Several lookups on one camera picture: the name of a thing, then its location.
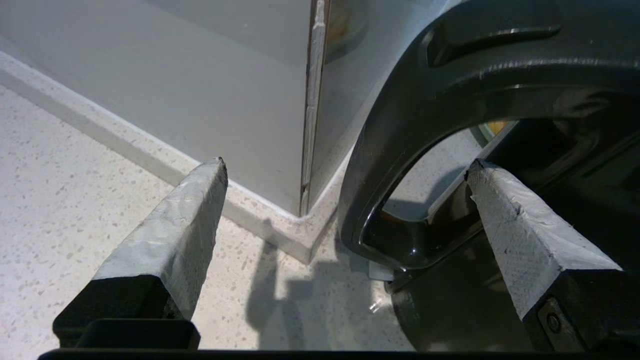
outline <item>curved handle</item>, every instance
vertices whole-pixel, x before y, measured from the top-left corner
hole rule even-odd
[[[427,223],[381,210],[407,171],[461,129],[596,119],[611,106],[603,97],[636,94],[639,16],[630,0],[471,0],[428,26],[387,79],[351,155],[338,208],[345,246],[394,268],[428,266],[436,235]]]

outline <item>terrazzo floor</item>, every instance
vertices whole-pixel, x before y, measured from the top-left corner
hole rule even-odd
[[[171,189],[0,86],[0,359],[58,347],[53,319]],[[305,266],[223,218],[200,348],[412,350],[366,273],[335,226]]]

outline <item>bolt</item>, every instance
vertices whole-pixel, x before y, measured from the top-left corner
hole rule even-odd
[[[560,332],[560,319],[555,313],[549,313],[547,315],[547,326],[549,326],[549,330],[556,334]]]

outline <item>white baseboard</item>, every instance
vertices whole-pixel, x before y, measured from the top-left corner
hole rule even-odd
[[[171,185],[180,183],[199,165],[171,145],[3,52],[0,84]],[[335,214],[349,157],[350,153],[304,217],[288,213],[233,179],[229,180],[223,216],[308,264]]]

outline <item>gray metal panel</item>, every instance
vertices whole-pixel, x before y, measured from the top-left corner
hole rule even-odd
[[[309,206],[355,143],[387,76],[415,36],[459,0],[341,0],[353,13],[346,39],[332,46],[329,14]]]
[[[297,213],[310,1],[5,0],[4,47]]]

